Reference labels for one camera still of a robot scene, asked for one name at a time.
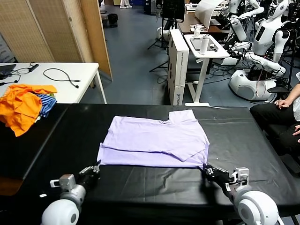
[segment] lavender t-shirt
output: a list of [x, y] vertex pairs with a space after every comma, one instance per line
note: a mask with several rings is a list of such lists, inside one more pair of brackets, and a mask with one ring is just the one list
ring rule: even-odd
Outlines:
[[202, 167], [209, 141], [192, 110], [169, 112], [169, 120], [115, 116], [100, 144], [102, 165]]

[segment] gray floor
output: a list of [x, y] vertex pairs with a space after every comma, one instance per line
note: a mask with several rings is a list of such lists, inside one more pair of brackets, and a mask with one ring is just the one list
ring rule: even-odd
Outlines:
[[[166, 75], [163, 69], [149, 73], [149, 70], [167, 60], [167, 54], [160, 48], [153, 47], [147, 50], [155, 41], [156, 29], [161, 21], [156, 21], [155, 16], [144, 15], [142, 7], [132, 9], [120, 9], [107, 6], [108, 13], [117, 13], [118, 27], [105, 28], [105, 38], [112, 68], [113, 82], [107, 76], [101, 79], [105, 88], [107, 102], [109, 104], [134, 104], [134, 105], [162, 105], [164, 98], [165, 83], [158, 84], [164, 79], [159, 76]], [[190, 52], [189, 68], [197, 68], [195, 58]], [[298, 81], [293, 70], [292, 85]], [[205, 82], [221, 80], [230, 77], [216, 76]], [[188, 75], [187, 79], [197, 80], [197, 74]], [[253, 104], [235, 96], [228, 88], [229, 80], [206, 84], [203, 87], [200, 101], [209, 102], [213, 106], [244, 106], [251, 107]], [[184, 103], [192, 102], [192, 98], [186, 88]], [[82, 103], [103, 103], [102, 97], [96, 89], [89, 88], [84, 95]], [[286, 225], [291, 225], [290, 217], [283, 218]]]

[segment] person's hand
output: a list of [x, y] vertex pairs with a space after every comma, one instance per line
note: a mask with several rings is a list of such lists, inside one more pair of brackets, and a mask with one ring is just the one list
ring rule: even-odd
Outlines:
[[277, 100], [276, 102], [274, 102], [275, 105], [277, 105], [277, 107], [279, 109], [281, 108], [287, 108], [291, 105], [290, 102], [286, 101], [286, 100]]
[[296, 125], [296, 126], [295, 126], [295, 131], [296, 131], [296, 132], [293, 133], [294, 136], [300, 134], [299, 128], [300, 128], [300, 125]]

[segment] white sheet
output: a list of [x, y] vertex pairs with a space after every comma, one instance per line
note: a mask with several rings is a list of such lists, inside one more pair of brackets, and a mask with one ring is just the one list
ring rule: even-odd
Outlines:
[[222, 2], [223, 0], [201, 0], [197, 5], [195, 15], [207, 29], [210, 27], [212, 13]]

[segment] orange cloth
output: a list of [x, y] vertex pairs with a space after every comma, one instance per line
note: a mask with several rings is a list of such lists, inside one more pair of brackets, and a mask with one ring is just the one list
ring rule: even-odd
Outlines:
[[42, 100], [37, 94], [56, 93], [55, 87], [48, 85], [13, 84], [0, 97], [0, 121], [10, 127], [18, 137], [29, 130], [42, 108]]

